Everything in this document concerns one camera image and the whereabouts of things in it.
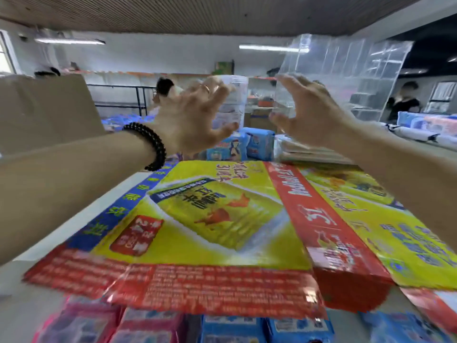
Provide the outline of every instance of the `black beaded bracelet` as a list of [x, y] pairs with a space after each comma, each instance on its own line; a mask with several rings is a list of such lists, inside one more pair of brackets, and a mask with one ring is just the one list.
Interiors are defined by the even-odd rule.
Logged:
[[155, 150], [155, 160], [144, 169], [147, 171], [157, 171], [165, 165], [165, 158], [167, 156], [164, 144], [160, 137], [152, 131], [149, 127], [140, 124], [138, 122], [131, 122], [130, 124], [124, 125], [122, 130], [134, 131], [143, 136]]

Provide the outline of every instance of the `metal railing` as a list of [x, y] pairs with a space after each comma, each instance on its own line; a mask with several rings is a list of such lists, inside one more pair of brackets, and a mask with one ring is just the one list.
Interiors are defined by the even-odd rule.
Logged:
[[146, 103], [146, 89], [152, 90], [153, 96], [155, 95], [155, 86], [116, 86], [116, 85], [104, 85], [104, 84], [87, 84], [88, 87], [106, 87], [106, 88], [125, 88], [135, 89], [137, 96], [137, 103], [132, 102], [100, 102], [94, 101], [95, 107], [112, 107], [112, 108], [137, 108], [140, 116], [143, 116], [142, 110], [144, 109], [145, 115], [148, 115], [148, 105]]

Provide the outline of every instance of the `hand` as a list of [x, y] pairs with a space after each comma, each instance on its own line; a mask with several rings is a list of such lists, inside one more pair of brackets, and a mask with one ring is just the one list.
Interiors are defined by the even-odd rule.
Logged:
[[351, 112], [342, 110], [327, 89], [319, 82], [303, 76], [277, 76], [277, 80], [292, 95], [296, 116], [271, 113], [271, 121], [303, 144], [333, 148], [341, 129], [357, 122]]
[[198, 153], [238, 129], [235, 122], [212, 130], [213, 119], [231, 88], [212, 77], [204, 83], [192, 84], [178, 96], [160, 97], [159, 112], [148, 126], [162, 139], [168, 155]]

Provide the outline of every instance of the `black ceiling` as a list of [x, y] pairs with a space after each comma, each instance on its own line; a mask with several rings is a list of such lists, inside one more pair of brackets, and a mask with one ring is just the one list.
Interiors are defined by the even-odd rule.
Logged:
[[457, 75], [457, 62], [447, 62], [449, 57], [457, 55], [457, 14], [392, 38], [414, 41], [413, 49], [406, 58], [403, 68], [428, 69], [427, 73], [414, 75], [414, 77]]

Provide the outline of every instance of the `black metal frame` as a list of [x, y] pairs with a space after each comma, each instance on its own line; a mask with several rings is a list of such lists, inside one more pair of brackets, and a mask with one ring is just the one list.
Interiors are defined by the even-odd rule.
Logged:
[[[144, 109], [145, 115], [148, 115], [148, 106], [146, 105], [145, 89], [152, 89], [153, 90], [153, 96], [156, 93], [155, 92], [155, 86], [114, 86], [114, 85], [105, 85], [105, 84], [87, 84], [87, 86], [102, 86], [102, 87], [106, 87], [106, 88], [132, 88], [132, 89], [135, 89], [135, 91], [137, 93], [137, 104], [135, 106], [130, 105], [128, 103], [126, 103], [124, 105], [120, 105], [120, 104], [111, 105], [111, 104], [97, 103], [97, 102], [94, 102], [94, 103], [95, 103], [95, 107], [138, 108], [138, 112], [139, 112], [140, 116], [143, 116], [143, 114], [141, 112], [142, 109]], [[140, 89], [143, 92], [144, 105], [141, 104], [140, 91], [139, 91]]]

